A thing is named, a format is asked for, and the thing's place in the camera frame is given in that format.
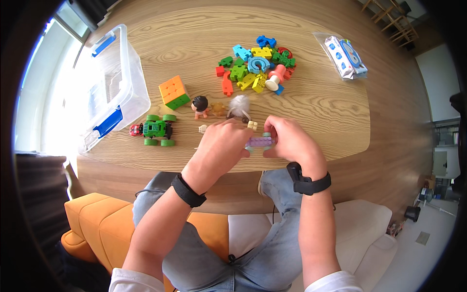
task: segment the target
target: hand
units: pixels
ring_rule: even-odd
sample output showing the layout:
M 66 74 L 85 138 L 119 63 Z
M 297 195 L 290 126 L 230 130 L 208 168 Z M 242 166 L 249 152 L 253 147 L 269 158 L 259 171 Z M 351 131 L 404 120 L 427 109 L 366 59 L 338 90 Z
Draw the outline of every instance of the hand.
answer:
M 245 143 L 253 130 L 229 119 L 210 125 L 199 143 L 198 150 L 182 170 L 185 182 L 197 194 L 206 192 L 242 157 L 250 157 Z
M 294 119 L 270 115 L 264 123 L 264 132 L 270 132 L 276 146 L 263 152 L 267 158 L 284 158 L 302 166 L 302 174 L 312 180 L 326 176 L 326 159 L 318 144 Z

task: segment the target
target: black wrist strap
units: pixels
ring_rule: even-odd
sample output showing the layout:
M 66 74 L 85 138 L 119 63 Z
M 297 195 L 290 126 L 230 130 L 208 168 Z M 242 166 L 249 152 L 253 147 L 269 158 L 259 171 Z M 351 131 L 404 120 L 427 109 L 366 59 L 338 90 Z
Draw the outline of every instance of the black wrist strap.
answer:
M 205 193 L 198 195 L 182 178 L 182 174 L 177 174 L 172 180 L 172 184 L 177 195 L 191 208 L 201 206 L 206 201 Z
M 331 186 L 331 175 L 329 173 L 322 179 L 312 181 L 311 178 L 302 176 L 302 167 L 297 162 L 289 163 L 287 165 L 287 171 L 293 180 L 294 192 L 311 196 Z

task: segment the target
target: left hand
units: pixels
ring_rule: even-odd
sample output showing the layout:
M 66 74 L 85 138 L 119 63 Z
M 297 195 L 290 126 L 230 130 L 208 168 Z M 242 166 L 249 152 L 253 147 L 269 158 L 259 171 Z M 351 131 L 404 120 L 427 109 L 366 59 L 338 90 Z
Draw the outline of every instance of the left hand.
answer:
M 182 170 L 185 182 L 197 194 L 206 192 L 242 157 L 250 157 L 245 143 L 253 130 L 235 119 L 210 125 L 199 143 L 198 150 Z

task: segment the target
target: red toy car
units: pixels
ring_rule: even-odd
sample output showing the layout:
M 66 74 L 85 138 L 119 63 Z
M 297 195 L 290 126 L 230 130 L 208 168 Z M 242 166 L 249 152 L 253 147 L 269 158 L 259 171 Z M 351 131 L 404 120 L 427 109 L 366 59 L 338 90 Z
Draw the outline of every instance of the red toy car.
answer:
M 143 135 L 143 124 L 131 125 L 130 126 L 130 135 L 131 136 L 142 136 Z

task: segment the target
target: orange cube face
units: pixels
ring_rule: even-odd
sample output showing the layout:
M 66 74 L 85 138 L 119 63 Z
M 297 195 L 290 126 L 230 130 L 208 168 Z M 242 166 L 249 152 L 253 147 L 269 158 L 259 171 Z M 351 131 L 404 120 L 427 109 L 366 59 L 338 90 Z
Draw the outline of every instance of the orange cube face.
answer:
M 178 75 L 159 85 L 159 90 L 161 91 L 162 100 L 165 105 L 186 94 L 185 87 Z

